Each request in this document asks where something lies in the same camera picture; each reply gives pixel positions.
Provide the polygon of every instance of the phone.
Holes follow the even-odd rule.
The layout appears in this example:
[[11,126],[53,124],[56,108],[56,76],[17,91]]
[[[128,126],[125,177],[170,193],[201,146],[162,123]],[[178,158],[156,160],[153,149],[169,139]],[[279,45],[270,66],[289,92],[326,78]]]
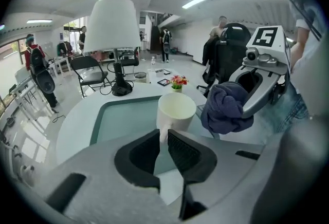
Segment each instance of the phone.
[[166,69],[163,69],[163,74],[164,74],[164,75],[171,74],[171,71],[168,71],[168,70],[166,70]]
[[167,86],[168,84],[170,84],[170,81],[167,79],[163,79],[161,81],[158,81],[158,84],[160,84],[161,86]]

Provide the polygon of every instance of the red jacket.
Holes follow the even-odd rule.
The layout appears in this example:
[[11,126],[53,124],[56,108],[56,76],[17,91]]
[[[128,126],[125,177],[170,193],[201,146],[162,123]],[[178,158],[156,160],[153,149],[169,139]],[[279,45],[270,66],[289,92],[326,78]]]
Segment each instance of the red jacket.
[[[41,51],[42,57],[45,57],[45,54],[43,53],[42,48],[38,44],[33,44],[30,46],[31,49],[35,49],[38,47],[39,47],[39,50]],[[25,56],[25,61],[26,61],[25,66],[26,66],[27,70],[30,70],[31,53],[28,50],[25,50],[24,56]]]

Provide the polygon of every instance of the ceiling light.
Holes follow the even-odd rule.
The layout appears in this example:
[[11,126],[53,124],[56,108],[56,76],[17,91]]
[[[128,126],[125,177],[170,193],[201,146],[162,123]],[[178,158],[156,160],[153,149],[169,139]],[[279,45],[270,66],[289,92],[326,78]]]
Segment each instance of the ceiling light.
[[188,9],[202,1],[205,1],[205,0],[192,0],[191,2],[188,2],[187,4],[185,4],[184,6],[182,6],[182,8],[185,8],[185,9]]
[[32,23],[50,23],[52,20],[28,20],[27,24],[32,24]]

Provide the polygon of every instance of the lamp shade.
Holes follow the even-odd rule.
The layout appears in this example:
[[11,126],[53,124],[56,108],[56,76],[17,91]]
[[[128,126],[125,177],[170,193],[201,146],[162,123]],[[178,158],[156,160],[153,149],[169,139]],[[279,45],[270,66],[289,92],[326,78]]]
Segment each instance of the lamp shade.
[[139,25],[131,0],[100,0],[88,21],[84,51],[140,47]]

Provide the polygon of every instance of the crumpled cloth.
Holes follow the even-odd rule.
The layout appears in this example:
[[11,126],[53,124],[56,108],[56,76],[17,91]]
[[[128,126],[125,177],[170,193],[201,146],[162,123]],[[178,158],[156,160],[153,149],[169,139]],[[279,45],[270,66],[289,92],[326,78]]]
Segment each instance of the crumpled cloth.
[[236,82],[214,85],[201,114],[202,126],[213,133],[243,131],[253,124],[253,116],[241,118],[248,92]]

